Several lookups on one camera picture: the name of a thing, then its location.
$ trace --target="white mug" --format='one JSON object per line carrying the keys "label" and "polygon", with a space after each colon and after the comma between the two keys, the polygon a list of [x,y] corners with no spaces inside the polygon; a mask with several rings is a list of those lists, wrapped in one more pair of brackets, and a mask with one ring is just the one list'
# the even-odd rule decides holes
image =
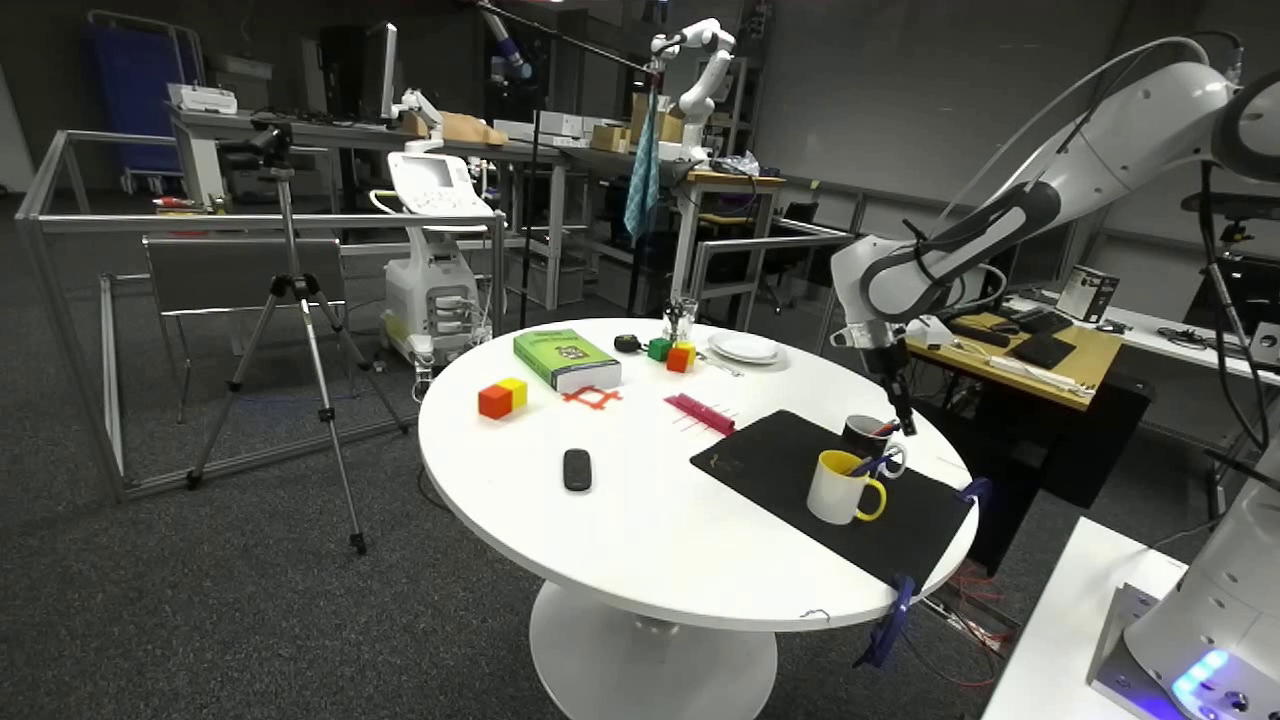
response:
{"label": "white mug", "polygon": [[846,447],[827,447],[818,456],[813,467],[813,485],[810,485],[810,510],[824,522],[853,522],[853,518],[881,518],[887,507],[887,488],[881,481],[871,481],[867,473],[859,473],[859,456],[846,453]]}

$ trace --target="red block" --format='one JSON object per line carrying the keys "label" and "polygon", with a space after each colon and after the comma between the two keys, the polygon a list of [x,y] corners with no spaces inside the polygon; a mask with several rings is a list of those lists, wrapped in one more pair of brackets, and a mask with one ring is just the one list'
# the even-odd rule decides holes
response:
{"label": "red block", "polygon": [[481,416],[505,418],[505,416],[513,416],[513,408],[518,408],[518,394],[507,389],[490,385],[481,392]]}
{"label": "red block", "polygon": [[669,353],[669,371],[689,371],[689,362],[691,362],[691,347],[689,347],[689,345],[676,345],[676,347]]}

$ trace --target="white round table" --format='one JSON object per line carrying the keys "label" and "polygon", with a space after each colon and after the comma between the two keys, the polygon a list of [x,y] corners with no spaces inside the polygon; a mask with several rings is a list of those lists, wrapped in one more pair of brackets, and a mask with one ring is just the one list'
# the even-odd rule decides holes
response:
{"label": "white round table", "polygon": [[[614,353],[614,336],[662,336],[662,319],[570,319]],[[696,347],[724,327],[691,327]],[[781,345],[778,366],[701,361],[676,375],[623,355],[621,400],[570,404],[495,336],[450,362],[421,404],[421,453],[441,499],[513,563],[546,574],[530,644],[547,694],[571,720],[740,720],[768,703],[772,633],[824,633],[881,619],[891,589],[791,522],[689,464],[721,432],[666,394],[689,392],[737,428],[791,408],[842,432],[847,411],[891,416],[887,394],[813,353]],[[530,380],[530,408],[477,411],[477,392]],[[916,416],[901,441],[925,476],[965,488],[955,447]],[[593,493],[564,493],[564,447],[593,453]],[[938,590],[976,540],[970,507],[921,596]]]}

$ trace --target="table pedestal base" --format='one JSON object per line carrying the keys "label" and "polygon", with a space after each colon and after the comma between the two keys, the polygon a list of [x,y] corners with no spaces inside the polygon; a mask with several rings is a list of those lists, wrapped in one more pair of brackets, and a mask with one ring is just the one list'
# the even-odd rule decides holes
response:
{"label": "table pedestal base", "polygon": [[778,638],[623,616],[546,585],[533,667],[571,720],[748,720],[778,681]]}

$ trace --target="colored block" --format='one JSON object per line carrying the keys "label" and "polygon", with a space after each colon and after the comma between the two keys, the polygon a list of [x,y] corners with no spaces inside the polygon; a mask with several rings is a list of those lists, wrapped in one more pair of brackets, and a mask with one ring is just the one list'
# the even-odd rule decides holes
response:
{"label": "colored block", "polygon": [[689,371],[691,366],[691,347],[689,345],[676,345],[671,353],[669,353],[669,371]]}
{"label": "colored block", "polygon": [[505,375],[499,389],[513,392],[513,411],[530,408],[530,385],[520,375]]}
{"label": "colored block", "polygon": [[505,385],[490,385],[485,392],[481,392],[481,416],[494,416],[494,418],[505,418],[505,416],[513,416],[513,404],[518,394],[505,389]]}
{"label": "colored block", "polygon": [[669,353],[671,353],[671,338],[666,338],[666,336],[643,345],[643,355],[651,355],[658,362],[669,361]]}

